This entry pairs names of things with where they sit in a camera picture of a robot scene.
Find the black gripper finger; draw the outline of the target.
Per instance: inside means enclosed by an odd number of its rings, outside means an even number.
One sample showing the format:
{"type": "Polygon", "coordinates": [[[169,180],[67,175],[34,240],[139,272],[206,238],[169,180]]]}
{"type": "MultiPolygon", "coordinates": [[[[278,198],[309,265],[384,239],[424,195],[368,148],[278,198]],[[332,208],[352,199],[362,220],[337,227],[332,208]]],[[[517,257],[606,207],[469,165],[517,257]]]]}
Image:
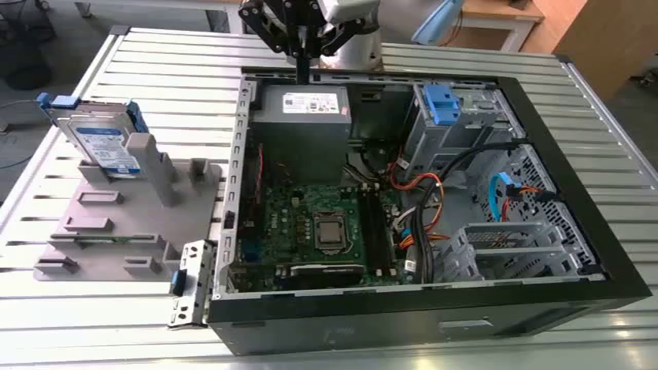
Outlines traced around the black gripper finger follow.
{"type": "Polygon", "coordinates": [[[297,1],[242,1],[239,16],[274,53],[294,60],[297,84],[304,84],[304,47],[297,1]]]}
{"type": "Polygon", "coordinates": [[[309,27],[304,38],[304,84],[312,67],[376,70],[381,66],[381,28],[376,17],[358,18],[336,25],[325,34],[309,27]]]}

